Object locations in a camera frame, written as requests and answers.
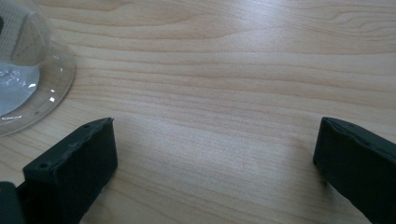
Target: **wooden table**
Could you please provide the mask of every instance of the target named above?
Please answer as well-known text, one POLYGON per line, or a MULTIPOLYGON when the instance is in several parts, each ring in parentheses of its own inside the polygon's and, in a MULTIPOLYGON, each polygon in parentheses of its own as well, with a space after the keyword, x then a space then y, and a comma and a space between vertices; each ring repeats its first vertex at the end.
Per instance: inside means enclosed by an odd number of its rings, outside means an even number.
POLYGON ((77 70, 0 140, 0 180, 115 118, 119 168, 82 223, 369 223, 312 163, 320 119, 396 142, 394 0, 40 0, 77 70))

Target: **clear plastic cup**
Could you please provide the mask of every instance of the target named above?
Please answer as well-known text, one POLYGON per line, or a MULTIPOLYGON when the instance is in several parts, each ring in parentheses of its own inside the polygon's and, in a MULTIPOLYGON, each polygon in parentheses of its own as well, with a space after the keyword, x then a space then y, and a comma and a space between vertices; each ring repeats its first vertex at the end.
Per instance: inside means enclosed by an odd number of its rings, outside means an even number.
POLYGON ((46 116, 74 73, 72 52, 32 0, 0 0, 0 136, 46 116))

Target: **wood grain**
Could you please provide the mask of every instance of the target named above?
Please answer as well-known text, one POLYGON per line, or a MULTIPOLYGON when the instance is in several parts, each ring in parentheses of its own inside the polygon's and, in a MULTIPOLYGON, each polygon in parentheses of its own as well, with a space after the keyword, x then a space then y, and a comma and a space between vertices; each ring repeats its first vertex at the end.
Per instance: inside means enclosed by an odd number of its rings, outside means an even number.
POLYGON ((83 223, 369 223, 320 177, 323 116, 396 142, 392 0, 40 0, 74 51, 61 105, 1 138, 0 180, 115 118, 83 223))

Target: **transparent container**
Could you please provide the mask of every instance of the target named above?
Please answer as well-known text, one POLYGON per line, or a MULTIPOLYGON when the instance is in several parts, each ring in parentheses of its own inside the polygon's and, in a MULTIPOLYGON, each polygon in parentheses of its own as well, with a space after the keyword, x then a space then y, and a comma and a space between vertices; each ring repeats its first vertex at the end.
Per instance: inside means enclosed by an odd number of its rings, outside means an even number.
POLYGON ((0 0, 0 136, 46 116, 74 73, 72 52, 32 0, 0 0))

